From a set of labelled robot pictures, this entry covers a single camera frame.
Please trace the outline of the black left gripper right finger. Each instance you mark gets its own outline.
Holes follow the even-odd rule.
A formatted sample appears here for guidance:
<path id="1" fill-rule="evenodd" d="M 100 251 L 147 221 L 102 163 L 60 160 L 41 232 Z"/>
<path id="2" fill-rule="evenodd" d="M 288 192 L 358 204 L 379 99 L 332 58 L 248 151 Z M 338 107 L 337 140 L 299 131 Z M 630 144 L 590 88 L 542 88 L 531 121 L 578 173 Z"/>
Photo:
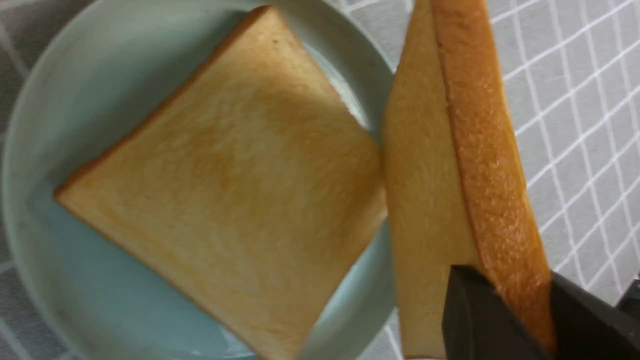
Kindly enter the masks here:
<path id="1" fill-rule="evenodd" d="M 610 305 L 557 272 L 551 274 L 556 360 L 638 360 L 639 298 Z"/>

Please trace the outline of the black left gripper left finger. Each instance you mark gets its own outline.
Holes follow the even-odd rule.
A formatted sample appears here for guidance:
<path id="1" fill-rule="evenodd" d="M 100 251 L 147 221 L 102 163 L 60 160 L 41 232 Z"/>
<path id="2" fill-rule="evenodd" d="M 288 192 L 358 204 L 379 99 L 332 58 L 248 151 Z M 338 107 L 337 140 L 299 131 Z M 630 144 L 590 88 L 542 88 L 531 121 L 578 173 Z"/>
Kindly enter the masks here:
<path id="1" fill-rule="evenodd" d="M 471 266 L 450 268 L 441 330 L 448 360 L 553 358 Z"/>

